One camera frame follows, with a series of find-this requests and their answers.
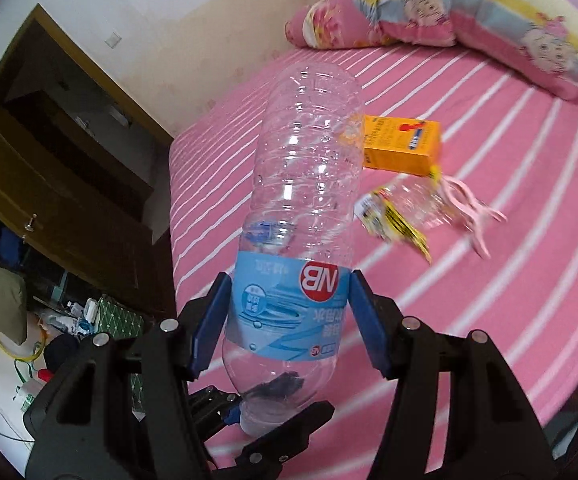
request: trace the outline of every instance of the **pink plastic clip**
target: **pink plastic clip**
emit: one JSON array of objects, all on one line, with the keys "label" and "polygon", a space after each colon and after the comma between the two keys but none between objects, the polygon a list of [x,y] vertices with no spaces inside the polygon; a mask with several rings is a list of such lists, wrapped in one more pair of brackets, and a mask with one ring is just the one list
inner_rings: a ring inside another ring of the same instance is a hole
[{"label": "pink plastic clip", "polygon": [[506,216],[478,200],[464,182],[451,176],[443,176],[440,180],[440,195],[449,205],[456,208],[464,217],[464,225],[472,233],[471,243],[481,258],[490,258],[484,239],[484,220],[491,216],[499,222]]}]

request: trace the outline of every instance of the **yellow cable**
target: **yellow cable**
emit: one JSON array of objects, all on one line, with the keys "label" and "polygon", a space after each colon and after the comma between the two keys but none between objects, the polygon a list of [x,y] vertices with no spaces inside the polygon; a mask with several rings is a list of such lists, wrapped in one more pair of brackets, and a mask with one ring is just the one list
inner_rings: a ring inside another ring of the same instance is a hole
[{"label": "yellow cable", "polygon": [[37,351],[35,351],[35,353],[33,355],[29,355],[29,356],[18,356],[18,355],[14,355],[12,354],[9,350],[7,350],[5,348],[5,346],[2,344],[2,342],[0,341],[0,349],[9,357],[13,358],[13,359],[17,359],[18,361],[24,361],[25,363],[29,363],[29,362],[33,362],[35,361],[38,357],[40,357],[42,355],[42,352],[44,352],[44,347],[46,346],[46,342],[47,342],[47,334],[46,332],[41,328],[40,329],[40,348],[37,349]]}]

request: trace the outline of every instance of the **metal screw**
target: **metal screw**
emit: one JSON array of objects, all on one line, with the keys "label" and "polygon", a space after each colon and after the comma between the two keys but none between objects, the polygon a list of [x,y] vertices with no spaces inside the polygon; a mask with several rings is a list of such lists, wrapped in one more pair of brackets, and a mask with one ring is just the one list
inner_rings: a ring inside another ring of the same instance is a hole
[{"label": "metal screw", "polygon": [[420,320],[417,317],[406,316],[402,320],[402,326],[407,330],[418,330],[420,328]]},{"label": "metal screw", "polygon": [[162,332],[173,332],[173,330],[178,328],[178,326],[178,320],[165,319],[162,323],[160,323],[160,330],[162,330]]},{"label": "metal screw", "polygon": [[95,346],[104,346],[109,342],[109,335],[106,332],[102,332],[99,334],[96,334],[93,338],[93,344]]},{"label": "metal screw", "polygon": [[488,341],[488,335],[486,335],[486,332],[482,332],[482,330],[474,330],[471,333],[471,338],[473,341],[480,344],[484,344]]}]

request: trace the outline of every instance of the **beige wall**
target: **beige wall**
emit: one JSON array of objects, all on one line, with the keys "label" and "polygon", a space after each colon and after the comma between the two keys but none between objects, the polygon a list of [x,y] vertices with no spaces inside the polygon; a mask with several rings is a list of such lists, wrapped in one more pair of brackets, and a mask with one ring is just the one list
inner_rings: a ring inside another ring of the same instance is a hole
[{"label": "beige wall", "polygon": [[[0,0],[0,59],[40,3],[170,134],[290,46],[284,23],[317,0]],[[112,32],[122,37],[114,49]]]}]

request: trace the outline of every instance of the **orange box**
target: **orange box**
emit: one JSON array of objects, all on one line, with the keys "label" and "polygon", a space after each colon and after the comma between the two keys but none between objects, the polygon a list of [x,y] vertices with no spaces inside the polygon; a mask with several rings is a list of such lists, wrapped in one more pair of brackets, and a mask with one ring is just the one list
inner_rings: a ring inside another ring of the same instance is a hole
[{"label": "orange box", "polygon": [[364,117],[364,167],[428,176],[442,145],[440,123]]}]

